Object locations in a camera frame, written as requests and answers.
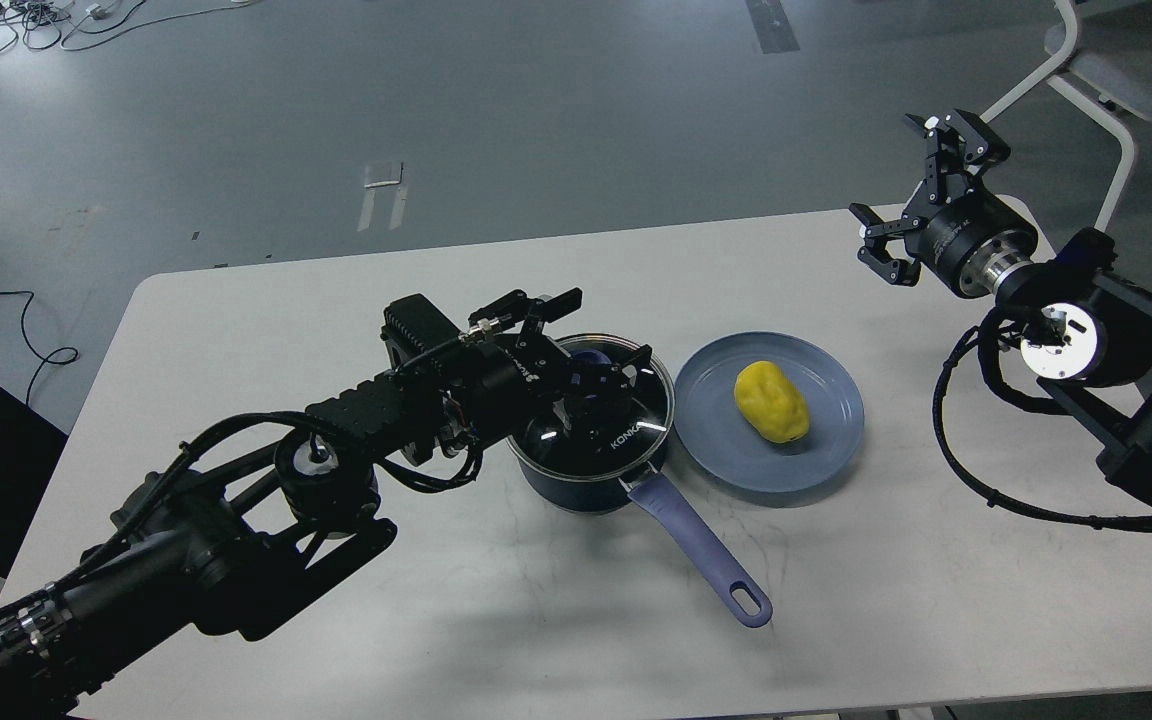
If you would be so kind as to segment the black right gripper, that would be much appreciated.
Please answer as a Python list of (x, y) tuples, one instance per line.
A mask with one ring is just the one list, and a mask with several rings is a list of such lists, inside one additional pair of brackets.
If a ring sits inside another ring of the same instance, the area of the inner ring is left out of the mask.
[[(925, 141), (911, 217), (884, 222), (870, 206), (850, 204), (849, 213), (861, 223), (858, 259), (884, 282), (902, 287), (919, 282), (923, 263), (960, 300), (977, 300), (988, 290), (969, 265), (983, 247), (1000, 242), (1026, 256), (1038, 247), (1033, 223), (996, 196), (977, 192), (984, 173), (1009, 159), (1011, 146), (972, 111), (904, 119)], [(909, 233), (915, 259), (895, 258), (888, 243)]]

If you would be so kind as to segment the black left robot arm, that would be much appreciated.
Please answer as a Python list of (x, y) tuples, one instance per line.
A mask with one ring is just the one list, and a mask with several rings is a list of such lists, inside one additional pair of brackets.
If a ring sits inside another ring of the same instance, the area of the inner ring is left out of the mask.
[(0, 607), (0, 719), (68, 719), (185, 626), (262, 641), (392, 546), (376, 473), (467, 486), (486, 448), (567, 397), (626, 401), (653, 351), (594, 361), (545, 333), (582, 293), (508, 291), (458, 328), (420, 293), (385, 306), (391, 367), (301, 411), (238, 414), (180, 445), (76, 569)]

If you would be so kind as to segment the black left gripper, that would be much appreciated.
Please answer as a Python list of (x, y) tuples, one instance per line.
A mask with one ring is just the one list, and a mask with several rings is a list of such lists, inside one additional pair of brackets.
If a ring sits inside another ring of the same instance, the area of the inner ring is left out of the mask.
[(468, 316), (467, 419), (531, 420), (553, 404), (553, 442), (626, 444), (655, 420), (653, 347), (562, 343), (545, 325), (582, 305), (579, 287), (558, 296), (513, 290)]

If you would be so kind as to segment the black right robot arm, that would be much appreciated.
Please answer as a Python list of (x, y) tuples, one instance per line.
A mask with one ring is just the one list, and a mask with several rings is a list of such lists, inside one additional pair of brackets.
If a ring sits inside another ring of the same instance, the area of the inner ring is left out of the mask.
[[(934, 438), (961, 483), (991, 507), (1024, 518), (1152, 535), (1152, 291), (1115, 273), (1115, 242), (1087, 227), (1038, 262), (1038, 232), (988, 191), (986, 172), (1009, 158), (993, 129), (965, 109), (908, 115), (924, 141), (922, 179), (905, 209), (884, 220), (855, 202), (858, 259), (884, 282), (914, 287), (929, 270), (958, 300), (992, 301), (943, 363), (932, 397)], [(948, 446), (952, 374), (977, 357), (993, 396), (1024, 414), (1069, 416), (1101, 450), (1102, 479), (1149, 514), (1102, 518), (1043, 509), (1005, 495)]]

